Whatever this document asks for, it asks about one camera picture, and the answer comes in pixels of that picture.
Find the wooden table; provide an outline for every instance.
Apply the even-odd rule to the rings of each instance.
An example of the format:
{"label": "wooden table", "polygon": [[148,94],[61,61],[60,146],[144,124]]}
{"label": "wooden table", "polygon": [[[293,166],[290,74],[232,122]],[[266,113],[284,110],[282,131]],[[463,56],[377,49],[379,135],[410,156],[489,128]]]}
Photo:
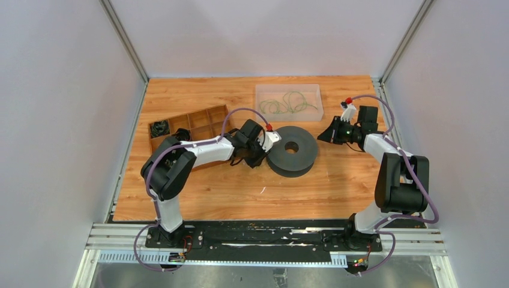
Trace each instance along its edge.
{"label": "wooden table", "polygon": [[[154,206],[145,193],[140,169],[151,155],[148,123],[219,104],[229,110],[254,107],[255,85],[276,83],[320,84],[324,117],[321,122],[274,122],[303,127],[315,137],[326,129],[334,115],[341,115],[340,102],[359,94],[374,94],[369,76],[233,77],[151,79],[134,135],[122,188],[113,219],[153,220]],[[355,105],[377,106],[373,99]],[[240,128],[251,112],[233,114]],[[379,130],[384,120],[379,111]],[[304,176],[284,178],[264,163],[255,169],[227,163],[193,171],[180,193],[185,220],[348,218],[371,201],[379,164],[368,154],[346,145],[318,141],[315,165]]]}

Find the transparent plastic box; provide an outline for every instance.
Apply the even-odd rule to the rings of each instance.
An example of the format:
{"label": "transparent plastic box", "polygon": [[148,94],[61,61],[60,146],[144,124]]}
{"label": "transparent plastic box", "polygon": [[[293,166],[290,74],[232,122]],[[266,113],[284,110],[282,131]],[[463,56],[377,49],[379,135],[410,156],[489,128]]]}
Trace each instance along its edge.
{"label": "transparent plastic box", "polygon": [[255,105],[269,122],[321,121],[324,115],[318,84],[256,85]]}

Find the black disc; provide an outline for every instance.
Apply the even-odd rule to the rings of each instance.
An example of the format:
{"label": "black disc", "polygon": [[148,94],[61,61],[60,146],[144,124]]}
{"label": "black disc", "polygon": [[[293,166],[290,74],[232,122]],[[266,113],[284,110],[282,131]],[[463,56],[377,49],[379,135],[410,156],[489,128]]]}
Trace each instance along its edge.
{"label": "black disc", "polygon": [[296,126],[285,126],[276,131],[281,140],[274,144],[267,155],[270,168],[284,177],[306,174],[318,155],[318,145],[313,135]]}

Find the green wire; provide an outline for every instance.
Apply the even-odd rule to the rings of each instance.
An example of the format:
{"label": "green wire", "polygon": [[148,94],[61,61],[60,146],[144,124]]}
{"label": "green wire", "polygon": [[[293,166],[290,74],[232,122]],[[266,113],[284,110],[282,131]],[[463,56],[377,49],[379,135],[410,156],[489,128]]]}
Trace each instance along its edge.
{"label": "green wire", "polygon": [[[300,99],[302,99],[302,103],[297,104],[295,107],[292,107],[291,102],[290,102],[291,96],[293,94],[300,95],[301,96]],[[292,91],[292,92],[286,93],[285,95],[283,95],[282,100],[283,100],[282,103],[277,100],[274,100],[274,99],[261,101],[260,102],[260,111],[263,114],[286,114],[286,113],[294,114],[294,113],[298,113],[300,111],[306,110],[309,106],[315,108],[316,111],[318,111],[318,108],[316,108],[314,105],[309,104],[306,101],[306,97],[304,96],[304,94],[297,92],[297,91]]]}

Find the white backdrop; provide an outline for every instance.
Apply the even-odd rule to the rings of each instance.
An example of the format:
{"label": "white backdrop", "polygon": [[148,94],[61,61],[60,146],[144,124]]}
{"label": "white backdrop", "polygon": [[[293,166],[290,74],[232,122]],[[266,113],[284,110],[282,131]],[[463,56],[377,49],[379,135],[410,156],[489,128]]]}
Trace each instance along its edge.
{"label": "white backdrop", "polygon": [[150,77],[378,77],[422,1],[112,2]]}
{"label": "white backdrop", "polygon": [[435,1],[387,85],[404,147],[429,157],[459,287],[507,287],[507,11]]}
{"label": "white backdrop", "polygon": [[0,9],[0,287],[71,287],[144,84],[98,1]]}

